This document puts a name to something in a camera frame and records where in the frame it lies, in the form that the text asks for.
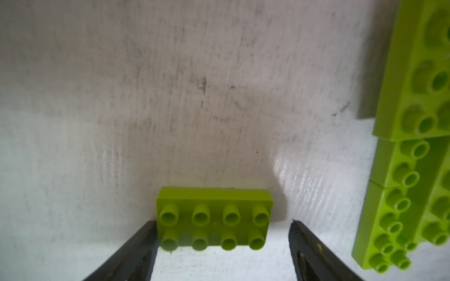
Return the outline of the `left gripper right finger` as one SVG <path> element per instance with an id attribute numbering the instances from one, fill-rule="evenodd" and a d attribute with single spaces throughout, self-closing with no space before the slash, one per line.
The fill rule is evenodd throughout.
<path id="1" fill-rule="evenodd" d="M 360 281 L 305 224 L 294 220 L 289 234 L 289 249 L 299 281 Z"/>

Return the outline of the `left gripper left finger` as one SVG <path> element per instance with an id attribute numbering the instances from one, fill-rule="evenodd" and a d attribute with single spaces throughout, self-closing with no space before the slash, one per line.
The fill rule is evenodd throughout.
<path id="1" fill-rule="evenodd" d="M 158 253 L 157 222 L 148 221 L 87 281 L 149 281 Z"/>

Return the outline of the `green lego brick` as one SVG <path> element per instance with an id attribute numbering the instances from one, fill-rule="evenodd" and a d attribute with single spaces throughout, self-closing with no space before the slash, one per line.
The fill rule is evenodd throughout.
<path id="1" fill-rule="evenodd" d="M 388 141 L 450 133 L 450 3 L 401 1 L 373 134 Z"/>
<path id="2" fill-rule="evenodd" d="M 400 215 L 411 207 L 402 187 L 383 187 L 369 181 L 352 257 L 364 270 L 386 273 L 390 267 L 406 270 L 408 252 L 417 244 L 404 235 Z"/>
<path id="3" fill-rule="evenodd" d="M 273 204 L 263 189 L 163 187 L 156 201 L 159 245 L 169 252 L 215 246 L 259 250 L 266 243 Z"/>
<path id="4" fill-rule="evenodd" d="M 450 238 L 450 138 L 379 139 L 370 176 L 399 190 L 409 206 L 392 203 L 410 241 L 444 245 Z"/>

